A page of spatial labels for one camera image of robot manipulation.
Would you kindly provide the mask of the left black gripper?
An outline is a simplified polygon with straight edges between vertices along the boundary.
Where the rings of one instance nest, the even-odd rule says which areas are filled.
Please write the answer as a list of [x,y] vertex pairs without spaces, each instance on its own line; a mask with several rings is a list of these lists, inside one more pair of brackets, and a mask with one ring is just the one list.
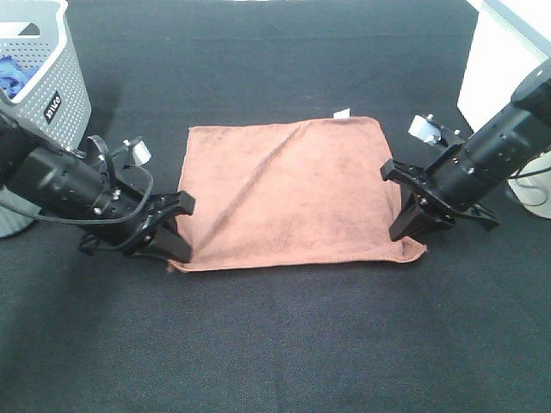
[[[152,174],[139,166],[127,166],[117,175],[115,190],[102,211],[107,216],[83,225],[85,234],[78,245],[83,253],[120,252],[124,256],[148,256],[187,263],[192,249],[176,230],[176,217],[192,216],[195,198],[185,191],[154,194]],[[128,170],[145,178],[145,188],[127,182]]]

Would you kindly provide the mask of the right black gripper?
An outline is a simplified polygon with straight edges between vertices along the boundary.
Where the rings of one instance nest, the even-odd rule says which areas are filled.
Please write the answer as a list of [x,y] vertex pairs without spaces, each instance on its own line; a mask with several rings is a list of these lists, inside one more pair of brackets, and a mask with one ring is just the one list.
[[458,220],[470,220],[481,225],[488,231],[499,225],[495,213],[479,202],[468,206],[465,210],[453,206],[437,187],[435,181],[418,166],[388,159],[380,168],[381,179],[397,183],[410,182],[408,194],[397,218],[389,227],[392,241],[404,237],[448,230],[455,226]]

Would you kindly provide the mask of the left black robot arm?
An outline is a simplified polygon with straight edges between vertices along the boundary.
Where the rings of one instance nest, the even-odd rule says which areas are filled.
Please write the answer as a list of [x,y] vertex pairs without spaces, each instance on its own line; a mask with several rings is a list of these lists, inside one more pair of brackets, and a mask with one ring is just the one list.
[[98,135],[87,149],[64,148],[1,116],[1,187],[41,208],[1,206],[42,222],[84,231],[84,254],[116,251],[126,257],[188,262],[192,248],[177,230],[176,217],[192,215],[195,198],[185,191],[155,194],[145,169],[142,137],[110,150]]

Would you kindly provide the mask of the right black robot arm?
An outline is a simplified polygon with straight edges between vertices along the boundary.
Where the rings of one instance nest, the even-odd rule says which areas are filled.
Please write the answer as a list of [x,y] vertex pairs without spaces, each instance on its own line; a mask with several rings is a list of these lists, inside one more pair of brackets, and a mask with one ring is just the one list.
[[495,213],[480,201],[536,156],[550,149],[550,63],[537,66],[514,90],[510,101],[479,131],[464,139],[442,125],[435,144],[443,149],[428,166],[388,159],[385,181],[410,192],[389,228],[393,241],[452,228],[468,219],[490,231]]

